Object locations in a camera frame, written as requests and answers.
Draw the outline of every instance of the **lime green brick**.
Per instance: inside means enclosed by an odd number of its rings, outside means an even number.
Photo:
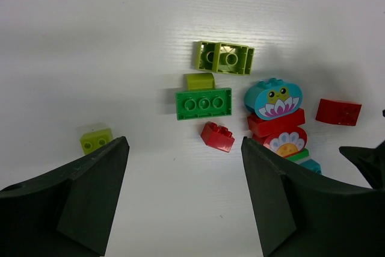
[[[304,158],[309,157],[309,155],[310,155],[309,151],[307,149],[303,149],[300,153],[289,156],[286,159],[288,159],[289,161],[292,161],[292,162],[297,162],[300,159],[304,159]]]
[[[215,79],[211,72],[186,75],[188,90],[215,90]]]
[[[196,68],[216,73],[249,75],[254,48],[223,42],[198,42]]]
[[[84,153],[87,155],[113,140],[111,129],[88,132],[80,138]]]
[[[196,68],[199,70],[212,71],[214,60],[215,42],[198,42],[196,55]]]

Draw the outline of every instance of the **lime green slope brick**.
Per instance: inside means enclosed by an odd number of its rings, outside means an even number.
[[[105,144],[112,141],[111,129],[103,129],[101,131],[89,132],[84,134],[80,138],[84,153],[87,155],[92,153],[94,150],[104,146]]]
[[[188,90],[215,90],[215,80],[211,72],[189,73],[186,80]]]
[[[254,48],[231,43],[198,42],[196,67],[218,73],[249,75]]]
[[[292,162],[297,162],[300,159],[307,158],[308,156],[309,156],[309,151],[307,149],[303,149],[302,152],[297,153],[293,156],[289,156],[286,159],[288,159],[289,161],[292,161]]]
[[[176,93],[176,115],[178,120],[230,116],[231,112],[231,88]]]

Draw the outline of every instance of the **white table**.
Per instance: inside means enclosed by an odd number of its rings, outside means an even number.
[[[0,187],[82,156],[85,126],[131,151],[107,256],[262,256],[241,158],[242,99],[260,79],[301,86],[312,157],[324,175],[368,187],[338,152],[384,139],[384,0],[0,0]],[[193,42],[256,48],[233,116],[177,121],[174,93]],[[314,120],[319,98],[363,104],[355,127]],[[206,147],[208,120],[236,138]]]

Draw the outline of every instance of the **lego brick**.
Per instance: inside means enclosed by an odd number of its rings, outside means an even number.
[[[302,98],[302,90],[296,84],[271,78],[250,87],[244,103],[262,120],[273,120],[294,113],[299,109]]]
[[[253,139],[286,158],[301,152],[307,143],[307,134],[304,129],[291,128],[262,138],[253,135]]]
[[[211,72],[186,75],[187,90],[215,90],[215,79]]]
[[[198,42],[196,68],[199,70],[212,71],[214,61],[215,42]]]
[[[315,119],[332,125],[355,126],[361,106],[354,102],[321,99]]]
[[[247,117],[248,128],[258,137],[282,132],[285,129],[303,125],[305,123],[305,111],[301,108],[292,114],[272,120],[262,120],[256,114]]]
[[[178,120],[230,116],[231,113],[231,88],[176,93],[176,114]]]
[[[202,140],[209,147],[213,147],[223,152],[230,152],[235,139],[232,133],[224,126],[208,122],[200,134]]]
[[[80,138],[84,153],[87,155],[113,140],[111,129],[89,132]]]
[[[286,159],[288,159],[289,161],[292,161],[292,162],[297,162],[297,161],[305,159],[309,156],[310,156],[309,150],[303,149],[302,151],[296,153],[295,155],[291,155],[291,156],[286,157]]]
[[[212,70],[219,73],[231,73],[235,75],[250,74],[254,49],[248,53],[249,47],[233,45],[230,43],[216,43]]]
[[[321,165],[313,159],[308,159],[306,162],[301,163],[300,166],[307,168],[310,171],[313,171],[319,175],[322,175]]]
[[[249,75],[254,48],[230,43],[198,42],[196,68],[199,70]]]

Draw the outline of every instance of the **yellow flower center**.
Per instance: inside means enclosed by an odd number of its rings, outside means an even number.
[[[294,144],[283,144],[277,149],[277,154],[283,157],[297,152],[298,149]]]

